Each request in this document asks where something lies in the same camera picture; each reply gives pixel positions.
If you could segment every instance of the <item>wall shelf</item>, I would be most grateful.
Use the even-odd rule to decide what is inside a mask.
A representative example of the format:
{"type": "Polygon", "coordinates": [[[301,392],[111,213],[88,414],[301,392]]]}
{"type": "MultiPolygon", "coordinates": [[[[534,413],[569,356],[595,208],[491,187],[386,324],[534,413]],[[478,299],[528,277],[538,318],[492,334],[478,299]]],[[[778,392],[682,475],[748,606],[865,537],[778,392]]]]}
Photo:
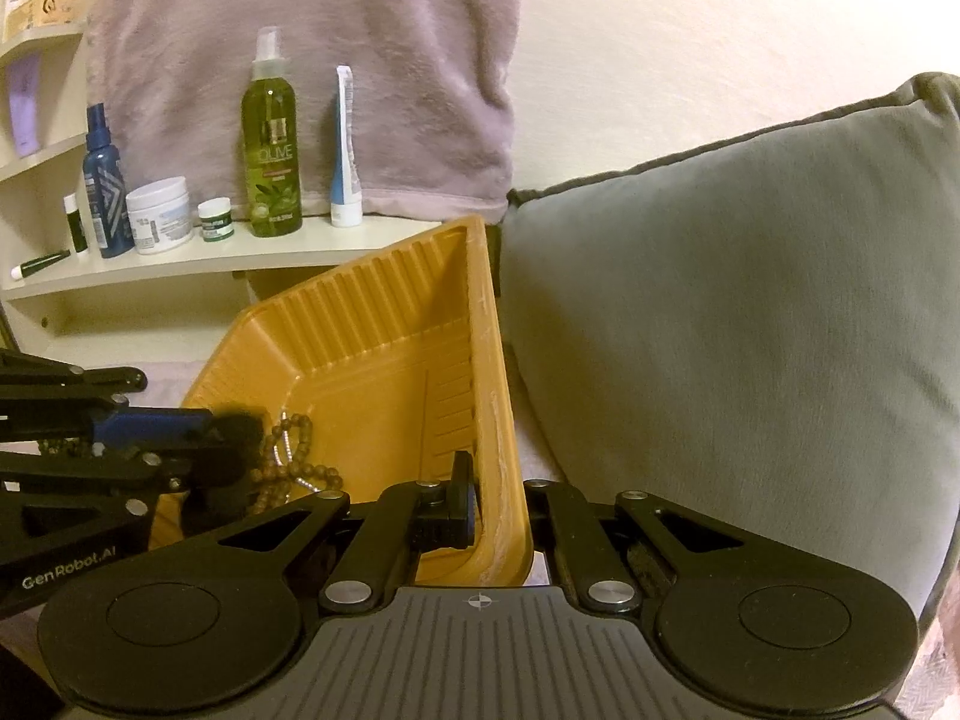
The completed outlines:
{"type": "Polygon", "coordinates": [[[145,319],[141,323],[74,323],[35,352],[87,368],[116,365],[118,360],[195,362],[213,354],[233,316],[204,316],[196,322],[145,319]]]}
{"type": "Polygon", "coordinates": [[[83,35],[85,28],[84,22],[77,22],[24,29],[10,40],[0,43],[0,68],[6,67],[28,53],[42,52],[61,43],[76,40],[83,35]]]}
{"type": "Polygon", "coordinates": [[[0,274],[0,292],[4,300],[18,300],[165,276],[340,265],[437,224],[368,215],[357,227],[338,229],[328,217],[309,217],[295,233],[257,238],[248,223],[237,221],[233,237],[226,241],[205,242],[195,230],[192,240],[160,254],[142,255],[132,250],[104,260],[92,251],[85,262],[71,257],[19,282],[11,280],[5,271],[0,274]]]}
{"type": "Polygon", "coordinates": [[[35,151],[32,154],[27,154],[25,157],[14,159],[13,162],[8,162],[6,165],[0,167],[0,181],[6,181],[8,178],[13,178],[15,175],[24,172],[24,170],[30,170],[31,167],[42,165],[44,162],[59,157],[67,151],[73,151],[74,148],[85,145],[86,135],[83,133],[65,138],[56,143],[51,143],[50,146],[45,146],[45,148],[42,148],[40,151],[35,151]]]}

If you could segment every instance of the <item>green olive bottle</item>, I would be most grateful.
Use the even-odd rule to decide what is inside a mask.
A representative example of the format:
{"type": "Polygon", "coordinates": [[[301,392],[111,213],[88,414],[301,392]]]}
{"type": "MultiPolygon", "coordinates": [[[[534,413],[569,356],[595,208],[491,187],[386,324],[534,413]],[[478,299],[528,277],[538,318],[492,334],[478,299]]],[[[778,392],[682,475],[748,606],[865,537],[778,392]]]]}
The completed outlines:
{"type": "Polygon", "coordinates": [[[243,95],[247,201],[253,234],[286,235],[301,228],[304,217],[296,159],[296,98],[283,78],[280,28],[266,26],[256,36],[253,80],[243,95]]]}

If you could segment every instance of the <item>pink fluffy towel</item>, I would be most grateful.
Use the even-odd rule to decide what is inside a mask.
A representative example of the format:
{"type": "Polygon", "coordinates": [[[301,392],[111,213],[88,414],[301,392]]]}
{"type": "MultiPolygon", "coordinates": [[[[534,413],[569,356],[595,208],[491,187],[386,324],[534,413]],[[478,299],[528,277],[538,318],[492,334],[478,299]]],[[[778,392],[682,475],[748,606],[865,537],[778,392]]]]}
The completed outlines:
{"type": "Polygon", "coordinates": [[[246,191],[240,98],[256,33],[279,25],[298,105],[304,213],[328,210],[337,65],[353,69],[365,210],[423,220],[506,209],[504,88],[518,0],[91,0],[89,93],[128,189],[185,175],[194,204],[246,191]]]}

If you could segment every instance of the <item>gray pillow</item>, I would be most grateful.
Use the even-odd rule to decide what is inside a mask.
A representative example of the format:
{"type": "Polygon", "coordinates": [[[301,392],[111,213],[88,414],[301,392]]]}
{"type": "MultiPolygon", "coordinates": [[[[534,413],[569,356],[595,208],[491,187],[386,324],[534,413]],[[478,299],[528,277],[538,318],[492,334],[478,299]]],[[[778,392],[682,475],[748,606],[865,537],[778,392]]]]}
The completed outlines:
{"type": "Polygon", "coordinates": [[[960,509],[960,79],[520,194],[501,312],[570,481],[846,563],[928,622],[960,509]]]}

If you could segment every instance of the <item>small tube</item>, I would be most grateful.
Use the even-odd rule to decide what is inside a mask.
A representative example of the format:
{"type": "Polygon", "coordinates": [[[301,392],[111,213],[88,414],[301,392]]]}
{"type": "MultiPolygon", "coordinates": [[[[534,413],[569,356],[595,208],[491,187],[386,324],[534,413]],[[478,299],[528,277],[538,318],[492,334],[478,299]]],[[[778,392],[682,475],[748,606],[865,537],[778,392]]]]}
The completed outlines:
{"type": "Polygon", "coordinates": [[[337,166],[330,187],[330,223],[355,227],[363,221],[363,196],[353,157],[353,72],[337,68],[337,166]]]}
{"type": "Polygon", "coordinates": [[[27,276],[34,275],[37,271],[42,271],[44,268],[49,268],[49,266],[54,263],[59,263],[59,261],[65,260],[69,256],[70,250],[65,248],[61,251],[55,251],[53,254],[45,254],[42,257],[27,260],[27,262],[20,263],[19,265],[11,268],[10,277],[13,279],[13,281],[20,281],[27,276]]]}
{"type": "Polygon", "coordinates": [[[80,221],[80,209],[77,208],[77,196],[68,194],[64,198],[64,210],[66,211],[66,223],[70,225],[70,238],[73,240],[73,248],[77,252],[80,260],[85,260],[90,255],[86,246],[86,236],[83,234],[83,222],[80,221]]]}

